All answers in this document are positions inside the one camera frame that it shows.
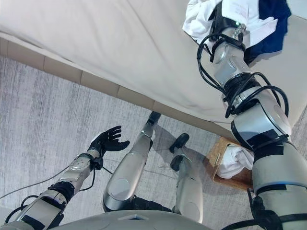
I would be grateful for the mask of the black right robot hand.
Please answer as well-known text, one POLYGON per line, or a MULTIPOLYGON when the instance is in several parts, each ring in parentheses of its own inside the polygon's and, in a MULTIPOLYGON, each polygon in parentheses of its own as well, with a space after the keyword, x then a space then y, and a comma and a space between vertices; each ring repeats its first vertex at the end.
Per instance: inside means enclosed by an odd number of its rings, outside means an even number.
POLYGON ((222 16, 222 2, 215 6, 209 19, 212 20, 210 32, 213 34, 221 33, 228 28, 238 28, 239 26, 239 23, 236 21, 222 16))

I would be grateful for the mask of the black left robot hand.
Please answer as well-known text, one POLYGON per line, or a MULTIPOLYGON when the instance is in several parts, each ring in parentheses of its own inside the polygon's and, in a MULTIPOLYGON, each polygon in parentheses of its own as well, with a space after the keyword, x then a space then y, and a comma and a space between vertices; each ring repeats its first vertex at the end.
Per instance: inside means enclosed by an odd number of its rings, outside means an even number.
POLYGON ((120 142, 121 126, 115 126, 99 134, 92 142, 88 150, 96 150, 100 157, 103 157, 107 151, 124 150, 130 141, 120 142))

